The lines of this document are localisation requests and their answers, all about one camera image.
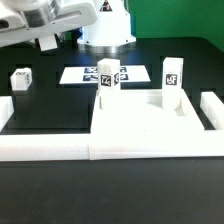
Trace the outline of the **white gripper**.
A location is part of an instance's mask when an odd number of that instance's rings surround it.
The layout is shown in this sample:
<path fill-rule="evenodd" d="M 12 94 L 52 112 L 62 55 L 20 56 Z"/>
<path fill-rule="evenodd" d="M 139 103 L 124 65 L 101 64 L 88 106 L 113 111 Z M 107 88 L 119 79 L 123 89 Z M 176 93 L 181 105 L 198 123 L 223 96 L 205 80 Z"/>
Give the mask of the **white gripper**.
<path fill-rule="evenodd" d="M 93 0 L 0 0 L 0 47 L 38 39 L 93 24 Z"/>

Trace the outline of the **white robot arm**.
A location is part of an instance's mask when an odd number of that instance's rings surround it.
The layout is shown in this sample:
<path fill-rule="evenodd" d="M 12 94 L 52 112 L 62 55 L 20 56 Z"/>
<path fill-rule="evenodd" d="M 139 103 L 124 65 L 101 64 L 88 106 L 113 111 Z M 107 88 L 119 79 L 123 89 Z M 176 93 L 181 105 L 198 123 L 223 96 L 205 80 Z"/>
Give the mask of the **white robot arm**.
<path fill-rule="evenodd" d="M 136 41 L 128 0 L 0 0 L 0 47 L 37 41 L 43 51 L 56 37 L 80 28 L 81 49 L 115 52 Z"/>

